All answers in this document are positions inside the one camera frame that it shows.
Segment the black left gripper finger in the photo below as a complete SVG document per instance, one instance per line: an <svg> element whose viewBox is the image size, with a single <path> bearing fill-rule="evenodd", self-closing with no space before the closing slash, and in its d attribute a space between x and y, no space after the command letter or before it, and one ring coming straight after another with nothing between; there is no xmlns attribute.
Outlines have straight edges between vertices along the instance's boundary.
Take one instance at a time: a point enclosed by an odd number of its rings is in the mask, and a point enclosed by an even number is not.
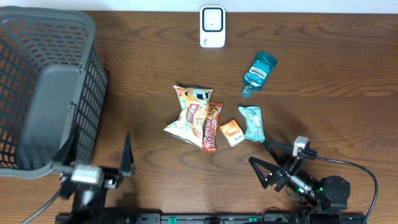
<svg viewBox="0 0 398 224"><path fill-rule="evenodd" d="M135 163L134 163L134 158L132 154L132 148L131 148L131 138L130 134L126 134L126 139L124 143L124 148L123 148L123 155L121 159L121 164L119 167L119 173L123 176L127 177L133 177L135 174Z"/></svg>
<svg viewBox="0 0 398 224"><path fill-rule="evenodd" d="M70 166L76 159L76 145L79 138L79 126L74 126L68 139L53 158L54 166Z"/></svg>

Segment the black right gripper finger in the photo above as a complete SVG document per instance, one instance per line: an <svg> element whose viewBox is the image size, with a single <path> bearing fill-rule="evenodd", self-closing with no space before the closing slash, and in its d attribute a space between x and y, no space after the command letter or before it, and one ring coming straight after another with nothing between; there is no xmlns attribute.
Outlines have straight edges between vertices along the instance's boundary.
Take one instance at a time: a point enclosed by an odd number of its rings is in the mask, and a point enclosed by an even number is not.
<svg viewBox="0 0 398 224"><path fill-rule="evenodd" d="M256 157L250 157L248 161L264 189L268 188L270 185L274 185L280 179L278 174L278 171L280 171L279 166Z"/></svg>
<svg viewBox="0 0 398 224"><path fill-rule="evenodd" d="M291 146L268 140L262 144L278 165L284 165L292 156Z"/></svg>

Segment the small orange snack packet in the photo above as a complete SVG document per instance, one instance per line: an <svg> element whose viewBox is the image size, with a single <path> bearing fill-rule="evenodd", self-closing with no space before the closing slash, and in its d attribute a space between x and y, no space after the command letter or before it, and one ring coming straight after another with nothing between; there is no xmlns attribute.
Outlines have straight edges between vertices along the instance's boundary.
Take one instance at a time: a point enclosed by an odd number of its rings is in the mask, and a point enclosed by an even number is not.
<svg viewBox="0 0 398 224"><path fill-rule="evenodd" d="M221 125L220 130L231 147L234 147L244 140L243 130L240 128L235 119L232 119L230 122Z"/></svg>

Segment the orange chocolate bar wrapper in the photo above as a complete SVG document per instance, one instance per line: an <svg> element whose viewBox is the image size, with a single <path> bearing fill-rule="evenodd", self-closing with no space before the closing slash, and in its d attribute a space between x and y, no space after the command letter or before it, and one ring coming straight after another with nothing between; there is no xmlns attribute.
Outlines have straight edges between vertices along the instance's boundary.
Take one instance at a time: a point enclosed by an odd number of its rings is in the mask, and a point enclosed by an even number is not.
<svg viewBox="0 0 398 224"><path fill-rule="evenodd" d="M216 131L223 103L211 101L206 116L202 140L202 150L205 152L216 152Z"/></svg>

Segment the blue mouthwash bottle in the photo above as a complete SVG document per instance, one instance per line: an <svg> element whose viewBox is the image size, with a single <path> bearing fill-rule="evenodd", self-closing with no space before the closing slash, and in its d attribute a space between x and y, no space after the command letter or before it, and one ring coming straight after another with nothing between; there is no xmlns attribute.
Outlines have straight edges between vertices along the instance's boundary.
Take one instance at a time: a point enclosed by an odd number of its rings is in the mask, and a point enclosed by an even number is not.
<svg viewBox="0 0 398 224"><path fill-rule="evenodd" d="M277 59L273 55L259 51L254 58L253 64L243 78L243 97L250 98L255 91L262 90L276 65Z"/></svg>

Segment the cream snack bag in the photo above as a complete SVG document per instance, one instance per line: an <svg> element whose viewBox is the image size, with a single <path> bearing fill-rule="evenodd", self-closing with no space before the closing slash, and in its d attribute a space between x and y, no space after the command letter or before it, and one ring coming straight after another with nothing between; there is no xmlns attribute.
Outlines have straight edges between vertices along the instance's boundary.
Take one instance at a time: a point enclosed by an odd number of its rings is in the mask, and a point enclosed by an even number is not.
<svg viewBox="0 0 398 224"><path fill-rule="evenodd" d="M164 128L176 138L202 147L203 125L208 114L212 89L174 85L181 107L179 117Z"/></svg>

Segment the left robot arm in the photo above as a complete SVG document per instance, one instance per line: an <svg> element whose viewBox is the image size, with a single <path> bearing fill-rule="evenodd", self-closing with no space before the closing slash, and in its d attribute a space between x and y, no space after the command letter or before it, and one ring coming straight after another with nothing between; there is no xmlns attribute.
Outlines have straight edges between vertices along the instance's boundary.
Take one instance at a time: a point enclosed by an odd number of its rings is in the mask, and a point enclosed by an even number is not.
<svg viewBox="0 0 398 224"><path fill-rule="evenodd" d="M126 208L106 207L109 190L118 188L125 177L133 177L135 163L130 135L126 135L119 168L73 165L76 158L79 128L71 130L68 139L53 159L54 169L61 172L61 187L58 195L73 197L72 210L68 217L57 216L57 223L135 223L136 218Z"/></svg>

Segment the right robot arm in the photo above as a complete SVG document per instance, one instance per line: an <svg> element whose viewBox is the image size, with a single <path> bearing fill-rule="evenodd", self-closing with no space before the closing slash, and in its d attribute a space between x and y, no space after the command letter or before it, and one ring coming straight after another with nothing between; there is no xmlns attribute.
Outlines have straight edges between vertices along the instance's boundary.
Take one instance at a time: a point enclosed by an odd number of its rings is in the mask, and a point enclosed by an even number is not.
<svg viewBox="0 0 398 224"><path fill-rule="evenodd" d="M297 214L277 213L275 217L262 215L263 223L342 223L341 212L348 207L351 185L338 175L317 180L302 168L307 159L314 160L317 152L310 148L308 138L298 136L293 146L277 142L263 142L264 147L276 161L276 165L250 157L262 187L274 186L276 192L291 189L291 197L302 205L310 204Z"/></svg>

